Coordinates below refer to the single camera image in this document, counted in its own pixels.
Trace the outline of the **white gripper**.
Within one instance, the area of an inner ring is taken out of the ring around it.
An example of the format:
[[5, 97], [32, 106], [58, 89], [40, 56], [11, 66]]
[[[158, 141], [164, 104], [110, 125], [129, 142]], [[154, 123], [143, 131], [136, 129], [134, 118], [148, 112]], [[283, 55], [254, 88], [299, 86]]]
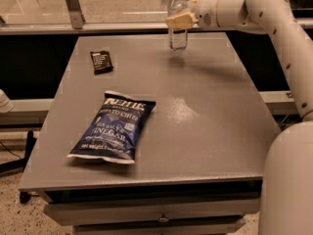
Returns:
[[218, 28], [219, 0], [189, 0], [188, 5], [195, 8], [196, 14], [185, 12], [168, 17], [165, 22], [169, 28], [190, 29], [196, 23], [200, 28]]

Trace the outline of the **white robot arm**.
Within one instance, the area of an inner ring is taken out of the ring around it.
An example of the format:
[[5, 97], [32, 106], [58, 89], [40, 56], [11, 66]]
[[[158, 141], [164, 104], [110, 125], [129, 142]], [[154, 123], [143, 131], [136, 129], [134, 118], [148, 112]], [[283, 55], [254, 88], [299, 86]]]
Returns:
[[290, 0], [191, 0], [170, 12], [165, 23], [179, 29], [259, 30], [269, 37], [301, 121], [270, 145], [258, 235], [313, 235], [313, 41]]

